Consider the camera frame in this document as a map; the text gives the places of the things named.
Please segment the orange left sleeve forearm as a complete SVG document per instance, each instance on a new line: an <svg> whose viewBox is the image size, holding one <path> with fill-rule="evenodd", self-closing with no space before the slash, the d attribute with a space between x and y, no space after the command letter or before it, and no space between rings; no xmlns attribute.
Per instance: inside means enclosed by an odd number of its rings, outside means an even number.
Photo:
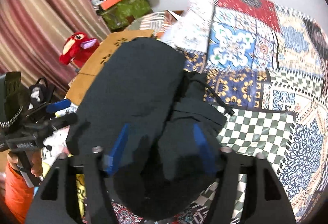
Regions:
<svg viewBox="0 0 328 224"><path fill-rule="evenodd" d="M34 188L27 186L24 178L7 162L5 203L19 223L25 223L32 204Z"/></svg>

